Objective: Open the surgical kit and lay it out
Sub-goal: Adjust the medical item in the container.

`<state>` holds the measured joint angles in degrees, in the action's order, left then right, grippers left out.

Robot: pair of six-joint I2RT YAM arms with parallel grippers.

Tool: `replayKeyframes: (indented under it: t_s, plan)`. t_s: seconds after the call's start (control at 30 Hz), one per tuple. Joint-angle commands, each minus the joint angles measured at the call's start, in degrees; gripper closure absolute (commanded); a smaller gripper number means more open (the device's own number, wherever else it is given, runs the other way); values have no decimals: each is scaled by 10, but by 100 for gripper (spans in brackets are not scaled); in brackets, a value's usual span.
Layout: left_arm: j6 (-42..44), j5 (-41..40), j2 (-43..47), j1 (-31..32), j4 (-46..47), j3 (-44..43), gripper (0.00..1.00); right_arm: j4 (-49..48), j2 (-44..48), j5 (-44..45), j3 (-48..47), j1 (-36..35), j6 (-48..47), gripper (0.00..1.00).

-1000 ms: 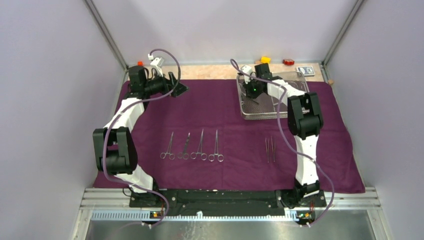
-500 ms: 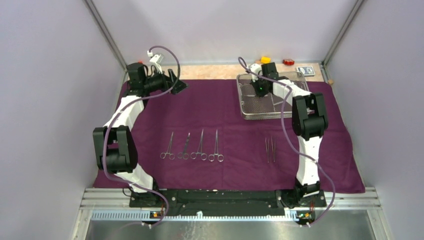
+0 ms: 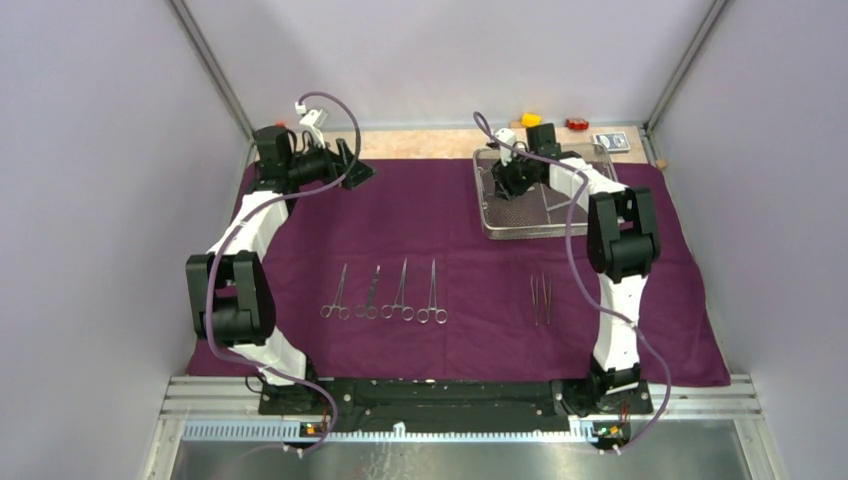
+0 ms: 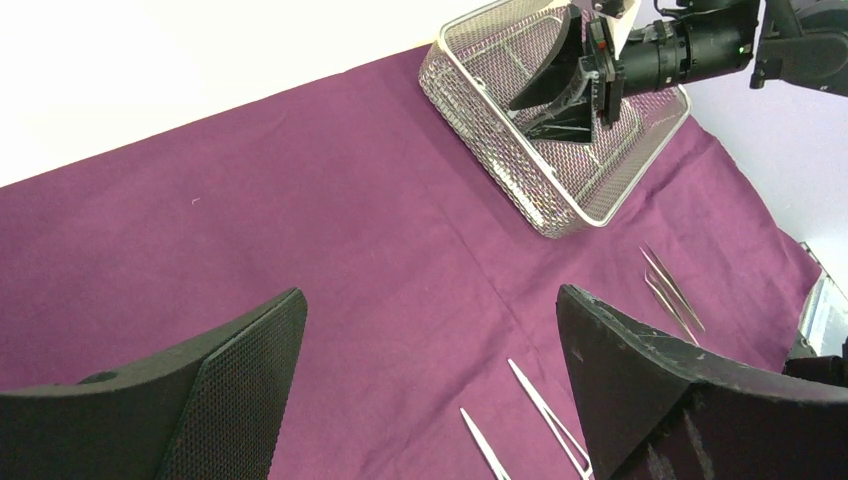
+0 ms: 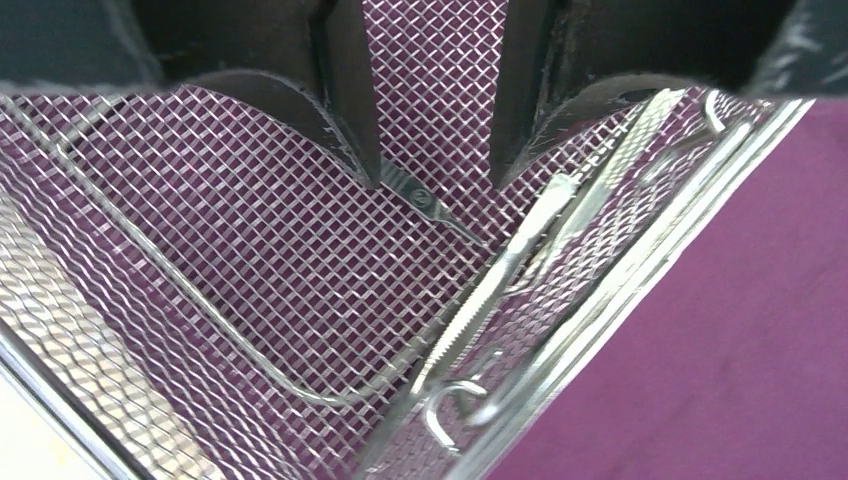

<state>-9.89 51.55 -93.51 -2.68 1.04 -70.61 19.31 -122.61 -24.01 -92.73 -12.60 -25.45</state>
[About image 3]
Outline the metal mesh instrument tray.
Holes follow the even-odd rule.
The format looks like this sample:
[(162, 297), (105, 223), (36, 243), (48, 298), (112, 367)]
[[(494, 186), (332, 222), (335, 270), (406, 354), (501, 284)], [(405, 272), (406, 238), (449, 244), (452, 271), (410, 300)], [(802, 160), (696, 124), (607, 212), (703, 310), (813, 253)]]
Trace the metal mesh instrument tray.
[(480, 148), (473, 153), (474, 178), (477, 189), (481, 224), (486, 236), (494, 240), (520, 240), (556, 238), (569, 230), (574, 236), (584, 236), (588, 225), (586, 208), (582, 199), (568, 216), (568, 208), (546, 212), (546, 205), (571, 199), (543, 184), (533, 185), (524, 195), (503, 200), (494, 195), (493, 165), (500, 160), (494, 149)]

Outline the blue playing card deck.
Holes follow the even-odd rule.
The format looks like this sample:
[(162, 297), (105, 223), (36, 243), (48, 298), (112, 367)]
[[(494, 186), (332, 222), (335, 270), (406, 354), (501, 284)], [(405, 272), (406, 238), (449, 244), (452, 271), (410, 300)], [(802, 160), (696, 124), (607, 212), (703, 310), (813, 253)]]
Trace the blue playing card deck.
[(604, 132), (592, 135), (593, 142), (610, 154), (628, 153), (631, 144), (625, 132)]

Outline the small steel hemostat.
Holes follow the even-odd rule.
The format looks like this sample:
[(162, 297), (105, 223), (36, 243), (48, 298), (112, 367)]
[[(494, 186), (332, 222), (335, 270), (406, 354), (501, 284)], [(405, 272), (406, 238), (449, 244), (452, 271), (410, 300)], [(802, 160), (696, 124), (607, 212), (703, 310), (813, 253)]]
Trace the small steel hemostat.
[(336, 315), (339, 319), (346, 320), (350, 317), (350, 309), (345, 306), (343, 302), (347, 270), (348, 264), (345, 263), (342, 267), (337, 289), (332, 301), (329, 304), (323, 305), (320, 309), (319, 314), (322, 318), (330, 318), (331, 316)]

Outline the steel curved tweezers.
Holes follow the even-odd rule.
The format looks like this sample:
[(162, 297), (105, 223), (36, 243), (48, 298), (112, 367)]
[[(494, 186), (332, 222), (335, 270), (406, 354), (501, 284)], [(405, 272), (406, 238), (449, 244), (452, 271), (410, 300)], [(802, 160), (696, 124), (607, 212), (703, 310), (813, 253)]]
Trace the steel curved tweezers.
[(534, 275), (530, 277), (530, 287), (534, 325), (539, 326), (539, 284), (538, 279)]

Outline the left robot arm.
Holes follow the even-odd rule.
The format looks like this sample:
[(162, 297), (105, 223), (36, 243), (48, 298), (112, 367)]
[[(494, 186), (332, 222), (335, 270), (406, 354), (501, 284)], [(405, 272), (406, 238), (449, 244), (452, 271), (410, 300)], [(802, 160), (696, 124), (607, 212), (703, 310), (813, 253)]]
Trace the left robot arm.
[(307, 377), (309, 361), (276, 325), (277, 312), (263, 261), (296, 201), (332, 187), (354, 189), (376, 169), (339, 139), (334, 148), (309, 134), (272, 125), (254, 135), (259, 155), (236, 217), (223, 237), (189, 257), (186, 277), (194, 330), (220, 360), (254, 368), (297, 413), (319, 404), (320, 386)]

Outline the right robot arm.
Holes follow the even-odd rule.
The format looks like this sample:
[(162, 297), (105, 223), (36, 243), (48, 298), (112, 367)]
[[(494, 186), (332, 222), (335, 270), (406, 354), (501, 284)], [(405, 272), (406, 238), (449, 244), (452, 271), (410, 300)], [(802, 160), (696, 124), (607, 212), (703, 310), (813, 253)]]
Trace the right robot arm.
[(496, 195), (511, 200), (541, 184), (566, 195), (587, 213), (586, 255), (600, 285), (599, 333), (593, 348), (586, 397), (612, 412), (641, 380), (637, 327), (643, 291), (661, 253), (651, 190), (603, 175), (580, 154), (566, 151), (552, 125), (529, 129), (520, 143), (514, 131), (490, 134), (499, 152), (492, 168)]

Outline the steel needle holder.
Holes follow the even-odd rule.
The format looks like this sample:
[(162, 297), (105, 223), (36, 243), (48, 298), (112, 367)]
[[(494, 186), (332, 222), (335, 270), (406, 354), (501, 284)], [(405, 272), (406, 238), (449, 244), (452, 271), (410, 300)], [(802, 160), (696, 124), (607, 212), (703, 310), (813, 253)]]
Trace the steel needle holder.
[(550, 325), (552, 310), (552, 284), (550, 282), (549, 276), (546, 273), (543, 273), (541, 275), (541, 284), (545, 324)]

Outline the steel forceps clamp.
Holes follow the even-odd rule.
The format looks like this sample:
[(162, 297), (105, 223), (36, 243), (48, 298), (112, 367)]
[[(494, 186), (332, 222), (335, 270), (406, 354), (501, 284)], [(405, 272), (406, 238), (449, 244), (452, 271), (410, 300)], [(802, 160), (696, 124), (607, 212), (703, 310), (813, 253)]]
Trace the steel forceps clamp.
[(390, 319), (395, 314), (398, 314), (399, 317), (406, 321), (410, 322), (414, 316), (414, 309), (409, 306), (405, 300), (406, 294), (406, 279), (407, 279), (407, 269), (408, 269), (408, 259), (405, 258), (402, 264), (401, 273), (398, 282), (398, 288), (396, 291), (396, 295), (392, 304), (385, 304), (380, 311), (381, 316), (384, 319)]

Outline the purple cloth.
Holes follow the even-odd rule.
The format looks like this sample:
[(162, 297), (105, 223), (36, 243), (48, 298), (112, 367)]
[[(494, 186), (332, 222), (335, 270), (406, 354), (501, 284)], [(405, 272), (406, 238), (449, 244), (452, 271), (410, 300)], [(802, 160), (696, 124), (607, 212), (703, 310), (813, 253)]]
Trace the purple cloth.
[[(598, 332), (586, 302), (597, 277), (583, 238), (498, 241), (482, 230), (468, 160), (378, 160), (377, 175), (351, 190), (297, 202), (263, 268), (285, 337), (327, 377), (549, 381), (582, 378)], [(404, 259), (405, 300), (427, 305), (436, 260), (438, 304), (448, 321), (420, 324), (392, 304)], [(343, 302), (350, 317), (322, 318), (348, 264)], [(357, 318), (377, 265), (375, 319)], [(541, 275), (552, 284), (546, 325)], [(534, 325), (530, 277), (539, 284)]]

